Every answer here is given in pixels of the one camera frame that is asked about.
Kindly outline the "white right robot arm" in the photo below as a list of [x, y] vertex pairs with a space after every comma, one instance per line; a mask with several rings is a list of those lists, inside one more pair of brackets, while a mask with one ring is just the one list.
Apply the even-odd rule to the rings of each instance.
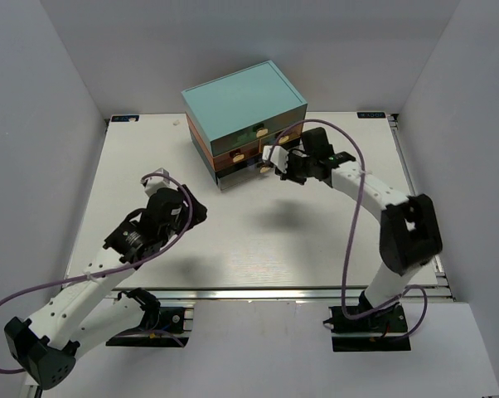
[[302, 150], [265, 146], [264, 162], [282, 180], [303, 185], [315, 178], [326, 183], [356, 200], [355, 213], [365, 209], [379, 222], [381, 265], [359, 305], [362, 312], [389, 307], [443, 249], [433, 201], [425, 194], [404, 194], [369, 174], [359, 157], [335, 152], [323, 128], [303, 132], [301, 142]]

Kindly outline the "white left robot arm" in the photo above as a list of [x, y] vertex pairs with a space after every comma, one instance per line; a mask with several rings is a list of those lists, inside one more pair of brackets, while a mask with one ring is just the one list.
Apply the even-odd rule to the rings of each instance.
[[42, 390], [58, 386], [88, 351], [122, 332], [143, 337], [175, 330], [173, 317], [153, 294], [136, 288], [119, 294], [105, 313], [92, 311], [169, 240], [201, 224], [207, 209], [186, 186], [159, 187], [144, 208], [129, 213], [85, 267], [83, 280], [67, 284], [27, 319], [4, 328], [14, 359]]

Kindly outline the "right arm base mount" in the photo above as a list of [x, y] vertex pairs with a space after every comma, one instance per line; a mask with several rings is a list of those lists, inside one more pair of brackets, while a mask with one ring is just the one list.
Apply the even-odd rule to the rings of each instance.
[[404, 309], [396, 304], [370, 317], [350, 320], [341, 307], [330, 307], [323, 321], [332, 334], [334, 352], [409, 352], [411, 344]]

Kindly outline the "transparent wide bottom drawer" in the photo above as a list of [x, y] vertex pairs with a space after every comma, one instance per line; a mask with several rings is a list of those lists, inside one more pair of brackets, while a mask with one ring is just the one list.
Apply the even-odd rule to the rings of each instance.
[[260, 158], [251, 158], [216, 172], [216, 185], [224, 191], [271, 170]]

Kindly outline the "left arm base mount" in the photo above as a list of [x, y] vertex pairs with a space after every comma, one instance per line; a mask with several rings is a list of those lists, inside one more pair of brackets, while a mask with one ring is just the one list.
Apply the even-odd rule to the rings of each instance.
[[110, 338], [106, 347], [184, 348], [190, 338], [194, 309], [164, 306], [145, 289], [121, 291], [116, 303], [134, 300], [141, 312], [138, 326], [127, 328]]

